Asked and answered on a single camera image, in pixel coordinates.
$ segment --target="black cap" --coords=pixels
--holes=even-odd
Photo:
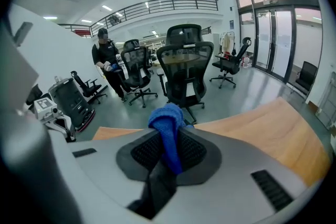
[[[98,38],[99,39],[102,39],[104,34],[106,35],[107,34],[107,29],[105,28],[100,28],[99,31],[98,31]]]

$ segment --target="blue towel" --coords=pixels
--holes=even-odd
[[[167,166],[175,175],[182,173],[182,166],[177,153],[177,130],[185,127],[183,112],[175,104],[166,104],[163,108],[155,109],[148,121],[148,127],[158,130],[161,134],[165,149],[162,155]]]

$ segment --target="railing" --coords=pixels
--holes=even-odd
[[[204,9],[218,11],[218,0],[149,0],[132,6],[120,9],[110,15],[100,19],[91,26],[85,25],[65,25],[61,26],[70,29],[71,31],[84,33],[83,30],[90,31],[90,36],[93,37],[98,33],[100,28],[111,28],[120,23],[132,20],[141,16],[154,14],[158,12],[167,12],[171,10],[183,9]]]

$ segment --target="black shirt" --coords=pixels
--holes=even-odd
[[[105,63],[109,61],[112,64],[118,64],[116,55],[119,54],[118,49],[113,42],[109,41],[106,44],[99,44],[99,49],[94,45],[92,48],[93,63],[97,62]]]

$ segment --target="person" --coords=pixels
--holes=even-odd
[[[126,92],[130,92],[131,89],[127,89],[120,80],[119,75],[116,72],[113,72],[116,69],[121,69],[117,61],[117,54],[119,54],[119,51],[116,48],[114,42],[109,39],[107,30],[105,28],[100,28],[98,31],[98,43],[99,49],[97,49],[96,45],[94,45],[92,48],[93,63],[101,68],[111,87],[121,98],[121,101],[125,102],[127,98],[120,86],[123,86]],[[124,72],[120,72],[120,74],[124,80]]]

